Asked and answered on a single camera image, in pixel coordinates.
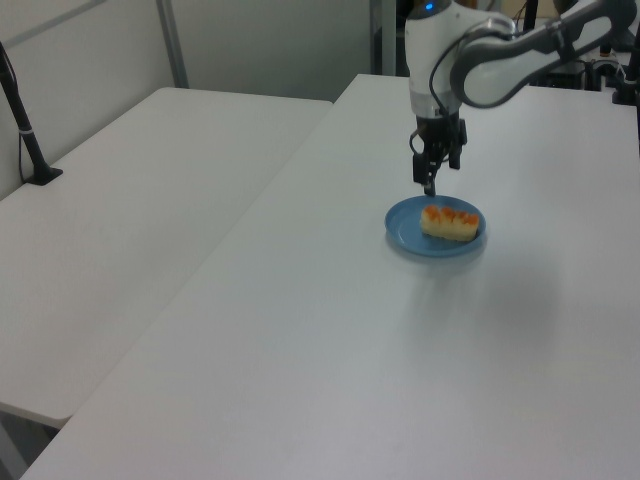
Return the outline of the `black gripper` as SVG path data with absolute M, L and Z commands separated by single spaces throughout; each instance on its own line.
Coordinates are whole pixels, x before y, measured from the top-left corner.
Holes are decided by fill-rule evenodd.
M 467 143 L 465 120 L 458 113 L 448 117 L 416 118 L 409 137 L 413 158 L 413 181 L 423 183 L 427 196 L 436 195 L 436 176 L 443 163 L 461 168 L 462 149 Z

